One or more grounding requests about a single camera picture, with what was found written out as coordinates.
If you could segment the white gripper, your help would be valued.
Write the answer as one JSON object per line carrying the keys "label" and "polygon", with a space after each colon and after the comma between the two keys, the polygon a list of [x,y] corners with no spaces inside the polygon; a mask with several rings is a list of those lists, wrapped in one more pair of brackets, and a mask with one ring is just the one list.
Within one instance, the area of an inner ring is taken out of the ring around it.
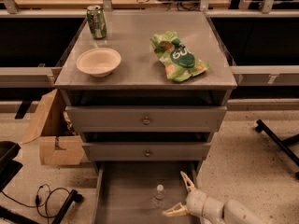
{"label": "white gripper", "polygon": [[185,172],[181,171],[180,175],[186,190],[189,192],[186,198],[186,206],[177,203],[173,207],[164,210],[163,215],[166,217],[182,217],[189,213],[192,216],[203,217],[207,220],[223,220],[224,203],[207,196],[200,189],[196,189]]}

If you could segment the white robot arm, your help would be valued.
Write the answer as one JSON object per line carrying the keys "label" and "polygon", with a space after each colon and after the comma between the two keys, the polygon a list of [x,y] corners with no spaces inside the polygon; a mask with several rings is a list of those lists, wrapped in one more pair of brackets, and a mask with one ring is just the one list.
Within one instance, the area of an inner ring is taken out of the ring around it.
{"label": "white robot arm", "polygon": [[198,189],[186,173],[180,172],[188,192],[185,204],[177,203],[163,211],[166,217],[191,215],[204,220],[204,224],[265,224],[243,203],[229,200],[223,203]]}

